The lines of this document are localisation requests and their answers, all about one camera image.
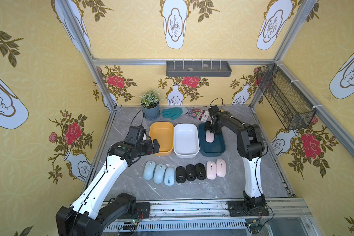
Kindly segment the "pink mouse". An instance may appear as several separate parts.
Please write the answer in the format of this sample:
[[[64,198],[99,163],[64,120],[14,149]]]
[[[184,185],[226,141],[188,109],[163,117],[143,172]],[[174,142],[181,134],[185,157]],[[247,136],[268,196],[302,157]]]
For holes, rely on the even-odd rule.
[[[226,176],[226,162],[223,159],[216,160],[216,175],[224,178]]]
[[[214,142],[214,138],[215,138],[215,134],[207,130],[206,131],[206,142],[207,143],[213,143]]]
[[[209,180],[216,179],[216,163],[214,161],[208,161],[206,163],[206,177]]]

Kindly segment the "light blue mouse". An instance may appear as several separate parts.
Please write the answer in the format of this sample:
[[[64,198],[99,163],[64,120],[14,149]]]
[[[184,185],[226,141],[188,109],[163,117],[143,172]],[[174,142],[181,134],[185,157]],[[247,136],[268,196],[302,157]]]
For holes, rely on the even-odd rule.
[[[165,175],[164,175],[164,184],[166,186],[173,186],[175,183],[175,168],[168,167],[166,168]]]
[[[163,164],[158,164],[155,167],[154,175],[153,175],[153,182],[155,184],[161,184],[164,181],[166,166]]]
[[[154,176],[156,163],[154,161],[147,161],[145,163],[143,178],[147,181],[151,180]]]

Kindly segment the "black mouse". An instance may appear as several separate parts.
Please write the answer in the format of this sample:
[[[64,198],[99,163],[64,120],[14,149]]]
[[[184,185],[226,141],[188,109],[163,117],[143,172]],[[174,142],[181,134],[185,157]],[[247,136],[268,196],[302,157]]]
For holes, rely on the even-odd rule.
[[[195,165],[195,170],[196,170],[196,178],[199,180],[205,180],[207,177],[207,171],[202,163],[198,163]]]
[[[176,168],[176,182],[185,183],[186,182],[186,169],[183,166]]]
[[[188,181],[194,181],[196,179],[196,168],[193,164],[188,164],[186,166],[186,179]]]

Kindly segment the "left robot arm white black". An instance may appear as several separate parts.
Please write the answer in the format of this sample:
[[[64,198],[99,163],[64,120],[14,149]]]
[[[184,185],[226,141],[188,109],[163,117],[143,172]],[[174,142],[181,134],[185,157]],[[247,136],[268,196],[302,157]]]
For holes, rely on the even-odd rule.
[[[142,140],[134,143],[117,142],[108,151],[105,164],[87,189],[70,206],[61,207],[56,214],[60,236],[100,236],[116,219],[133,214],[136,198],[122,193],[114,201],[102,206],[110,189],[124,170],[142,156],[158,153],[157,140]]]

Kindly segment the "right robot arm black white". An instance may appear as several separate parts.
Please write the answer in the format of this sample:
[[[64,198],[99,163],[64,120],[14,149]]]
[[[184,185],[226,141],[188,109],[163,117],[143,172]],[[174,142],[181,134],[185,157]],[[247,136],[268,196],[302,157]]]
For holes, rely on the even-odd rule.
[[[261,186],[261,158],[265,144],[260,127],[235,118],[228,111],[221,111],[217,106],[208,109],[210,121],[205,129],[214,134],[221,134],[222,127],[227,127],[237,135],[237,151],[243,159],[245,170],[245,188],[243,201],[228,203],[231,216],[269,216],[265,196]]]

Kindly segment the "dark teal storage box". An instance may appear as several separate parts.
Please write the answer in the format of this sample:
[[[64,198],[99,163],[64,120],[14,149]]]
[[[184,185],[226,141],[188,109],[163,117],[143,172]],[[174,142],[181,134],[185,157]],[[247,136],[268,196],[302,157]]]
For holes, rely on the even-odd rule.
[[[226,151],[226,145],[222,134],[215,134],[212,143],[206,141],[205,124],[198,126],[200,153],[206,157],[219,157]]]

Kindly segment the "yellow storage box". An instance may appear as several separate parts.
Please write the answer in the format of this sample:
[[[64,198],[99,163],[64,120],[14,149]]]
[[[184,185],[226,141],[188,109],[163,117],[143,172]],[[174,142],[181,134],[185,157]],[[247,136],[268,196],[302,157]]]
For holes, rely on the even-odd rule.
[[[149,135],[160,145],[159,153],[154,155],[170,155],[174,148],[174,125],[170,122],[156,122],[150,126]]]

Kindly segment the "white storage box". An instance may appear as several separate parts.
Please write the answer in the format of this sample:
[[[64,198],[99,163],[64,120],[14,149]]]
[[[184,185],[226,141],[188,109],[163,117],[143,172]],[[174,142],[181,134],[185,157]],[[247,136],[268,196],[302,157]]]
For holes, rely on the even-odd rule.
[[[179,158],[194,158],[200,151],[198,128],[194,124],[174,127],[174,152]]]

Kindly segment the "flower seed packet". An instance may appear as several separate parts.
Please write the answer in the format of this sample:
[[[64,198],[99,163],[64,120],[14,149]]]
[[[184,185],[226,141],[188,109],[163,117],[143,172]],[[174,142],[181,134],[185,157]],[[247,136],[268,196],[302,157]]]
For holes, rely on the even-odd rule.
[[[195,107],[188,108],[187,115],[201,122],[206,122],[209,118],[209,112]]]

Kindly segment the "potted green plant grey pot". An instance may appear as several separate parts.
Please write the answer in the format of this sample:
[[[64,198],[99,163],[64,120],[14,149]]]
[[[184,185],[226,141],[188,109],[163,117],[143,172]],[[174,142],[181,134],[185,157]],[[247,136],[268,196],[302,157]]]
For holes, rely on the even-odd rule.
[[[141,106],[145,119],[152,121],[160,116],[160,94],[156,89],[149,89],[141,94]]]

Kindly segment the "teal garden glove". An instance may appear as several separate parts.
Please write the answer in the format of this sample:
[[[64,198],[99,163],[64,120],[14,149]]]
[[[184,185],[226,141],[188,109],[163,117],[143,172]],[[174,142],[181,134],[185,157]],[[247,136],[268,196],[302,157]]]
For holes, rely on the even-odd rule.
[[[164,109],[161,114],[163,118],[175,120],[183,114],[183,109],[180,107]]]

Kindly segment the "grey wall shelf tray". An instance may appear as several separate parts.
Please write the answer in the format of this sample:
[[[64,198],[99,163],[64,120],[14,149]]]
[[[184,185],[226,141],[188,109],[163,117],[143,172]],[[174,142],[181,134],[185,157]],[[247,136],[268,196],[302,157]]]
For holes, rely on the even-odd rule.
[[[172,60],[166,63],[168,77],[230,77],[232,69],[223,60]]]

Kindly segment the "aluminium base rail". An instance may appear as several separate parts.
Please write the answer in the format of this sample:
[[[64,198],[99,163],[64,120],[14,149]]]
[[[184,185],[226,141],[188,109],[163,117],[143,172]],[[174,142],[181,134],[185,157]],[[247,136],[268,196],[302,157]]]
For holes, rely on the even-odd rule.
[[[242,199],[137,201],[120,194],[108,202],[96,198],[61,207],[56,222],[61,236],[101,236],[104,232],[266,229],[280,219],[301,218],[312,213],[302,198],[269,198],[256,209]]]

